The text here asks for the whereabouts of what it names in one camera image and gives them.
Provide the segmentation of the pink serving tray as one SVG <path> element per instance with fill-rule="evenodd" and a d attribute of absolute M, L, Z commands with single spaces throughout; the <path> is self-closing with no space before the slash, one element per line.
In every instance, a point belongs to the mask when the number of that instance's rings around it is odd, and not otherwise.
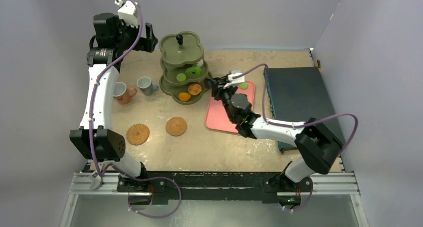
<path fill-rule="evenodd" d="M 246 90 L 239 88 L 236 93 L 245 94 L 252 107 L 254 107 L 255 84 L 251 81 L 246 82 L 248 83 L 248 88 Z M 238 134 L 235 124 L 229 121 L 222 102 L 214 100 L 213 97 L 209 98 L 205 126 L 211 130 Z"/>

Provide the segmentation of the green macaron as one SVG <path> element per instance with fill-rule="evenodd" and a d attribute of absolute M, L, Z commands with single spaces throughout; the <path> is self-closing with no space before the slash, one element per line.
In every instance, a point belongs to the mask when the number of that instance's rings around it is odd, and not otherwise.
<path fill-rule="evenodd" d="M 244 83 L 240 84 L 239 87 L 242 90 L 246 90 L 248 88 L 248 83 L 247 82 L 244 82 Z"/>
<path fill-rule="evenodd" d="M 184 82 L 184 81 L 186 81 L 186 79 L 187 79 L 187 77 L 184 73 L 178 73 L 176 75 L 177 82 Z"/>

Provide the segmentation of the yellow egg tart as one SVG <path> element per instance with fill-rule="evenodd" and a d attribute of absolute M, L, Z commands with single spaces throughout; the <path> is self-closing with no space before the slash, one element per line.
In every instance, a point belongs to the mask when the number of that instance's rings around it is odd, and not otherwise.
<path fill-rule="evenodd" d="M 188 92 L 181 92 L 178 94 L 178 99 L 181 102 L 188 102 L 191 99 L 191 95 Z"/>

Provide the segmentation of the green three-tier stand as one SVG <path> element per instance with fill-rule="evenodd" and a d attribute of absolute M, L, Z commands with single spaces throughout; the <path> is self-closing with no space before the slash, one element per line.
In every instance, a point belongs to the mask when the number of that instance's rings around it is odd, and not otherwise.
<path fill-rule="evenodd" d="M 161 52 L 160 65 L 163 70 L 159 81 L 161 91 L 181 105 L 191 105 L 198 102 L 203 94 L 209 90 L 203 84 L 203 80 L 212 78 L 209 66 L 204 60 L 204 48 L 200 37 L 192 31 L 168 34 L 160 40 L 159 48 Z M 178 73 L 185 74 L 185 70 L 193 65 L 202 67 L 201 76 L 187 77 L 186 81 L 177 82 L 176 75 Z M 178 94 L 188 92 L 188 87 L 193 83 L 200 84 L 202 92 L 199 95 L 192 96 L 188 102 L 181 102 L 178 99 Z"/>

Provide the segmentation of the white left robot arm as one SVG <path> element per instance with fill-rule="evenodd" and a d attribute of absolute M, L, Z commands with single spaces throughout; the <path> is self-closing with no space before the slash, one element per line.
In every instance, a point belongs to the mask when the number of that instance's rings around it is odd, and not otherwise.
<path fill-rule="evenodd" d="M 94 16 L 95 34 L 89 41 L 86 55 L 89 88 L 86 107 L 77 129 L 70 130 L 69 138 L 83 158 L 94 162 L 97 173 L 103 171 L 99 163 L 110 163 L 129 179 L 129 185 L 144 191 L 149 178 L 143 175 L 143 163 L 136 161 L 125 147 L 125 138 L 112 130 L 111 110 L 113 92 L 123 58 L 132 50 L 152 52 L 158 43 L 152 25 L 143 24 L 140 14 L 130 17 L 109 12 Z"/>

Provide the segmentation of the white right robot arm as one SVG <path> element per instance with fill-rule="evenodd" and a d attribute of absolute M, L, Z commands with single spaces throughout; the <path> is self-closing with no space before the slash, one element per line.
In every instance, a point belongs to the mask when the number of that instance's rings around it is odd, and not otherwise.
<path fill-rule="evenodd" d="M 342 150 L 342 141 L 314 118 L 307 122 L 286 122 L 254 113 L 247 96 L 237 92 L 242 82 L 244 77 L 239 73 L 204 79 L 212 98 L 222 103 L 229 121 L 241 136 L 271 139 L 297 147 L 301 157 L 287 165 L 280 177 L 281 186 L 291 191 L 309 175 L 329 173 Z"/>

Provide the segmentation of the paw print bun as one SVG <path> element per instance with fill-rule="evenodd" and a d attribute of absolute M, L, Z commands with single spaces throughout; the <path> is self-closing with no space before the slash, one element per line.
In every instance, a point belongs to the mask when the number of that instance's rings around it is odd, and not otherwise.
<path fill-rule="evenodd" d="M 193 83 L 188 87 L 188 93 L 191 96 L 199 95 L 202 92 L 202 86 L 198 83 Z"/>

